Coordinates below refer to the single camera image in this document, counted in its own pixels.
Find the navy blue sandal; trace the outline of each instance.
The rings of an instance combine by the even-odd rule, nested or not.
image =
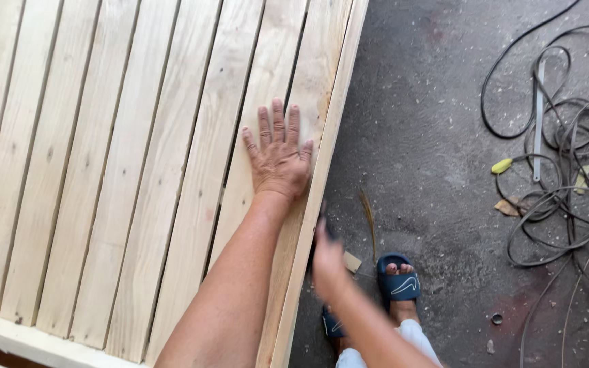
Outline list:
[[[403,275],[388,275],[385,273],[387,265],[394,263],[397,269],[401,264],[410,264],[408,258],[398,253],[384,254],[378,259],[376,271],[378,273],[378,284],[383,296],[385,310],[390,312],[390,301],[410,301],[421,295],[419,290],[419,278],[416,272]]]
[[[333,316],[326,306],[322,308],[322,321],[324,322],[324,330],[326,331],[326,336],[328,337],[344,337],[344,332],[342,331],[341,327],[343,326],[342,321],[338,321],[335,316]]]

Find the black cable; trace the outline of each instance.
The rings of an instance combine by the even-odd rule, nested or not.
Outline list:
[[[498,65],[508,54],[510,49],[536,29],[541,28],[545,24],[551,22],[552,20],[560,17],[561,15],[569,11],[580,1],[581,0],[575,0],[567,8],[561,10],[559,13],[531,27],[526,32],[522,33],[519,37],[514,39],[503,50],[501,55],[499,55],[499,57],[492,65],[492,68],[487,73],[485,80],[483,81],[483,85],[481,88],[480,106],[483,123],[485,124],[487,129],[489,129],[489,131],[496,137],[502,139],[512,139],[522,136],[524,133],[527,134],[524,140],[525,154],[513,158],[513,163],[526,161],[532,170],[533,160],[531,158],[542,158],[544,160],[548,160],[548,162],[555,169],[555,174],[553,175],[555,177],[555,181],[553,184],[555,188],[549,188],[544,180],[540,180],[538,182],[538,185],[540,186],[539,189],[527,193],[524,197],[519,198],[517,202],[512,201],[511,198],[503,192],[499,183],[501,174],[496,175],[496,190],[499,192],[501,197],[503,197],[503,199],[506,199],[508,202],[514,205],[521,215],[521,218],[514,226],[514,228],[512,228],[510,234],[508,235],[508,240],[506,242],[506,254],[508,256],[508,259],[512,264],[518,267],[535,267],[549,264],[560,259],[563,256],[568,256],[569,258],[574,260],[577,270],[579,270],[581,275],[584,276],[585,279],[587,279],[587,281],[589,282],[589,277],[585,273],[584,268],[582,268],[578,263],[575,254],[575,252],[581,249],[586,250],[586,245],[589,244],[589,219],[585,219],[577,213],[574,213],[571,205],[572,199],[574,197],[573,192],[575,190],[578,190],[581,193],[587,193],[589,195],[589,173],[587,173],[584,170],[583,165],[583,162],[589,159],[589,126],[585,124],[585,118],[589,117],[589,99],[577,97],[556,101],[557,96],[560,95],[561,90],[563,89],[563,87],[569,79],[570,71],[572,69],[572,56],[566,47],[553,45],[563,37],[576,33],[577,31],[582,29],[589,29],[589,24],[571,28],[560,33],[553,40],[551,40],[551,42],[549,42],[548,45],[546,45],[546,47],[537,56],[537,58],[535,58],[532,68],[532,89],[534,96],[533,105],[528,122],[522,127],[521,130],[513,134],[506,134],[496,130],[495,127],[489,121],[485,110],[485,95],[489,80],[492,77]],[[545,54],[552,50],[559,50],[560,55],[564,55],[567,58],[567,66],[564,70],[564,77],[558,83],[558,87],[555,89],[553,93],[549,93],[547,91],[547,88],[545,88],[544,83],[540,82],[538,78],[538,70],[542,59],[545,57]],[[546,155],[536,155],[534,153],[529,153],[529,145],[531,142],[531,138],[533,136],[532,133],[535,130],[534,102],[536,100],[538,90],[540,91],[539,93],[542,93],[544,95],[544,98],[547,102],[547,104],[545,104],[544,106],[545,113],[554,115],[558,122],[558,125],[551,136],[547,134],[547,132],[545,131],[545,127],[547,124],[543,124],[541,131],[542,141],[546,146],[548,146],[552,151],[555,152],[555,154],[557,155],[557,159],[551,158]],[[560,113],[560,109],[569,106],[578,107],[579,111],[570,122],[567,122],[565,121],[563,115]],[[586,187],[576,185],[577,177],[579,175],[583,177]],[[545,221],[546,219],[555,216],[556,214],[562,215],[565,218],[567,225],[567,245],[554,244],[552,241],[544,240],[541,236],[533,234],[532,231],[529,229],[528,224],[537,225],[542,221]],[[585,228],[587,231],[585,232],[585,234],[579,236],[577,233],[577,228]],[[531,240],[533,244],[538,244],[542,246],[544,249],[546,249],[549,252],[549,255],[534,261],[523,261],[516,259],[513,255],[512,249],[515,244],[514,240],[517,237],[517,234],[519,234],[519,232],[522,232],[529,240]],[[548,289],[551,287],[553,282],[565,269],[567,264],[568,260],[563,263],[559,271],[557,271],[556,274],[552,277],[552,279],[547,284],[546,288],[543,290],[535,304],[528,312],[524,329],[521,334],[521,347],[519,355],[520,368],[523,368],[524,366],[524,345],[530,321],[532,320],[532,317],[535,314],[536,308],[539,305],[540,301],[547,293]]]

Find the yellow plug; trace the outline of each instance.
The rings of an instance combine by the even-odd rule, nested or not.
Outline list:
[[[501,160],[492,166],[492,173],[503,173],[512,165],[512,158]]]

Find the hand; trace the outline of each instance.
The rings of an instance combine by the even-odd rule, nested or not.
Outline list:
[[[351,282],[344,267],[344,247],[333,240],[326,231],[326,219],[321,218],[315,229],[315,255],[313,258],[313,282],[315,292],[325,302],[333,304],[334,297]]]
[[[260,148],[256,146],[248,127],[242,128],[242,139],[247,146],[256,194],[262,191],[281,193],[291,202],[299,197],[310,179],[310,157],[313,141],[308,140],[299,152],[299,106],[290,106],[287,134],[283,117],[283,103],[272,101],[274,136],[269,130],[267,108],[258,109]]]

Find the white pants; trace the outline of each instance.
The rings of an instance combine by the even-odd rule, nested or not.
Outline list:
[[[437,355],[435,355],[435,351],[433,351],[433,347],[430,346],[429,339],[424,335],[424,332],[421,330],[421,326],[417,321],[405,320],[401,322],[399,328],[396,328],[395,330],[399,332],[401,337],[435,362],[438,367],[442,366]],[[336,368],[367,368],[367,365],[356,349],[347,348],[339,355]]]

